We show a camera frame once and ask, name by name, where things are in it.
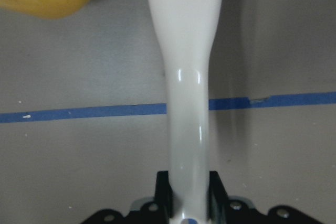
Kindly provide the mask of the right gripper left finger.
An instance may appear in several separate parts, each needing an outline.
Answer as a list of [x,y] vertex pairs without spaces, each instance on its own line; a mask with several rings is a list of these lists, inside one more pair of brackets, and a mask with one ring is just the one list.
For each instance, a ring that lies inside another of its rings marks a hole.
[[169,172],[159,171],[156,174],[154,201],[163,212],[165,218],[173,216],[173,192],[169,182]]

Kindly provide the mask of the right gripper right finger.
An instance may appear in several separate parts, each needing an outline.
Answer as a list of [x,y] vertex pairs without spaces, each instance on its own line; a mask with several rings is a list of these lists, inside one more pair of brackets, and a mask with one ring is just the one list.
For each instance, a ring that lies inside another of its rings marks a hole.
[[208,200],[209,218],[226,219],[226,205],[228,203],[228,195],[219,173],[216,171],[209,172]]

